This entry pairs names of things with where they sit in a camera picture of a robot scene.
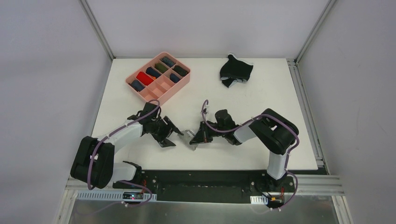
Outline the grey underwear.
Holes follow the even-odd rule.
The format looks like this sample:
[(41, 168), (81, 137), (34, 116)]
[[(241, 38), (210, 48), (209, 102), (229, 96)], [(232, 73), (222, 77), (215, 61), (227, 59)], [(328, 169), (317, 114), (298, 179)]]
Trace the grey underwear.
[(197, 145), (190, 145), (190, 141), (195, 137), (195, 134), (189, 129), (183, 130), (181, 131), (181, 133), (182, 135), (178, 135), (181, 141), (192, 151), (195, 151), (197, 149)]

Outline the black underwear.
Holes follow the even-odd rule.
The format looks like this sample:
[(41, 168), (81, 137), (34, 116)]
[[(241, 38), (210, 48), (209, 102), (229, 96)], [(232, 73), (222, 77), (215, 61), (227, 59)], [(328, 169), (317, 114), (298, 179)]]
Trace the black underwear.
[(175, 65), (173, 70), (182, 77), (185, 77), (189, 72), (179, 65)]
[(227, 88), (236, 83), (246, 83), (251, 76), (254, 65), (238, 59), (234, 54), (227, 55), (228, 61), (221, 67), (219, 76)]

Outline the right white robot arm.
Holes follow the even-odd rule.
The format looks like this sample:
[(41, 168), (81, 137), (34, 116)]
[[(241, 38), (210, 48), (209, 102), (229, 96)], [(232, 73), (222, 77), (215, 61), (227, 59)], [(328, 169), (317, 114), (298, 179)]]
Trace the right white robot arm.
[(216, 122), (203, 120), (188, 144), (210, 143), (214, 137), (222, 137), (229, 144), (238, 146), (258, 138), (270, 151), (265, 185), (271, 191), (279, 190), (286, 175), (288, 154), (299, 144), (299, 130), (289, 120), (268, 108), (259, 116), (238, 125), (227, 109), (215, 113)]

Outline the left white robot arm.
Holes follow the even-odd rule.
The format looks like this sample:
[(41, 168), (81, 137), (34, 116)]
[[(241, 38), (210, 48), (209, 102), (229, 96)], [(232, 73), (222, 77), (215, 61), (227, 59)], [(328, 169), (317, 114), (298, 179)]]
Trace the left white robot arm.
[(145, 134), (150, 134), (160, 147), (174, 147), (168, 138), (182, 132), (169, 117), (161, 116), (158, 100), (145, 103), (116, 129), (99, 137), (85, 136), (78, 147), (70, 175), (87, 184), (89, 190), (103, 189), (109, 183), (124, 181), (132, 189), (142, 184), (141, 167), (133, 162), (115, 162), (116, 153)]

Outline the dark blue rolled underwear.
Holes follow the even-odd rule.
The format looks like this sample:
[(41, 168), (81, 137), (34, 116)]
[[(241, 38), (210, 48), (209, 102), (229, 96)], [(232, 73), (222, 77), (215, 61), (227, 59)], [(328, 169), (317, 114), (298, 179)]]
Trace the dark blue rolled underwear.
[(145, 89), (145, 86), (141, 84), (138, 80), (133, 80), (129, 85), (137, 92), (141, 92)]

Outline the small navy rolled underwear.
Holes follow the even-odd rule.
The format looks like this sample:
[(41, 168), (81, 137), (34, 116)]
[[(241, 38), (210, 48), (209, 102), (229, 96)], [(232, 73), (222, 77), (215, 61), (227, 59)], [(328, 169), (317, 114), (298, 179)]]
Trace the small navy rolled underwear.
[(173, 82), (173, 83), (178, 83), (180, 81), (180, 78), (178, 76), (176, 76), (174, 73), (171, 73), (169, 76), (169, 79)]

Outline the red rolled underwear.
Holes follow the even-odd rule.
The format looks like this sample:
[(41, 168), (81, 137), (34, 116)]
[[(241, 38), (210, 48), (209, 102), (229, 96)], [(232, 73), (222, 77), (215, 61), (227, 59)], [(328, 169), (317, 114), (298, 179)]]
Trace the red rolled underwear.
[(154, 79), (147, 75), (145, 72), (140, 71), (137, 76), (136, 79), (139, 80), (143, 85), (148, 86), (150, 85)]

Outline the black rolled underwear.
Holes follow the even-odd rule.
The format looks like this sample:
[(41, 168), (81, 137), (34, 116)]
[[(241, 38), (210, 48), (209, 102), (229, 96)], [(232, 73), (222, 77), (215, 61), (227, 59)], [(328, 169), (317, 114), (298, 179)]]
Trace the black rolled underwear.
[(182, 77), (185, 77), (189, 72), (179, 65), (175, 65), (173, 70)]

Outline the olive rolled underwear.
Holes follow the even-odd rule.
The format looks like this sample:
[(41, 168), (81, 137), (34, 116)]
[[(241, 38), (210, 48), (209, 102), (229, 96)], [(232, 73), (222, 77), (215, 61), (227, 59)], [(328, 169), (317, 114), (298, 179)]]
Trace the olive rolled underwear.
[(162, 74), (168, 70), (168, 68), (161, 63), (155, 63), (155, 68)]

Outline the striped rolled underwear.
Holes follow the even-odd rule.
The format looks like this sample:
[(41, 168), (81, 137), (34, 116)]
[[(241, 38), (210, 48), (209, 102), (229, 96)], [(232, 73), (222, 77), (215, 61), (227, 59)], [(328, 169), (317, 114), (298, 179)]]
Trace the striped rolled underwear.
[(161, 59), (161, 62), (163, 62), (165, 65), (167, 65), (168, 67), (173, 67), (176, 63), (174, 61), (172, 61), (169, 57), (164, 56)]

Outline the pink divided organizer tray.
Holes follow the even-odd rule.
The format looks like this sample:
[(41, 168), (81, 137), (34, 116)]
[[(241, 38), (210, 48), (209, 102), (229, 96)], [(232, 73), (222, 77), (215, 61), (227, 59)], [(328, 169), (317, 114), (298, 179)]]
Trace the pink divided organizer tray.
[[(174, 61), (176, 63), (175, 65), (179, 65), (179, 66), (183, 67), (189, 73), (185, 77), (182, 77), (179, 74), (177, 74), (173, 70), (175, 65), (170, 68), (167, 65), (165, 65), (163, 62), (161, 62), (160, 59), (162, 57), (164, 57), (164, 56), (169, 57), (172, 61)], [(148, 67), (152, 67), (155, 70), (157, 70), (155, 68), (155, 63), (161, 63), (161, 64), (165, 65), (168, 68), (168, 70), (165, 73), (163, 73), (163, 74), (161, 73), (161, 76), (159, 78), (157, 78), (157, 79), (154, 79), (152, 77), (154, 79), (154, 81), (150, 85), (145, 86), (145, 89), (142, 90), (141, 92), (135, 91), (129, 84), (133, 80), (137, 80), (136, 76), (137, 76), (137, 74), (140, 71), (146, 73), (146, 69)], [(178, 83), (173, 83), (169, 79), (169, 76), (170, 76), (171, 73), (174, 73), (176, 76), (178, 76), (180, 78), (180, 81)], [(172, 56), (171, 54), (169, 54), (167, 52), (162, 52), (162, 53), (158, 54), (156, 57), (154, 57), (153, 59), (151, 59), (148, 63), (144, 64), (137, 71), (135, 71), (131, 75), (129, 75), (125, 79), (125, 83), (130, 88), (130, 90), (135, 95), (137, 95), (142, 101), (148, 102), (150, 100), (156, 99), (156, 100), (159, 100), (161, 104), (164, 104), (166, 101), (168, 101), (172, 96), (174, 96), (177, 92), (179, 92), (184, 86), (186, 86), (189, 83), (189, 81), (190, 81), (190, 73), (191, 73), (190, 68), (188, 68), (180, 60), (176, 59), (174, 56)]]

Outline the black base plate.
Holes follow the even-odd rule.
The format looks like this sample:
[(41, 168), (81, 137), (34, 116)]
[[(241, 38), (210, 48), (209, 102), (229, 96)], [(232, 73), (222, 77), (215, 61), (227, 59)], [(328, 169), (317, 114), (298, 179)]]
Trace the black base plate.
[(143, 170), (131, 182), (167, 202), (250, 203), (252, 196), (295, 190), (291, 176), (271, 181), (265, 170)]

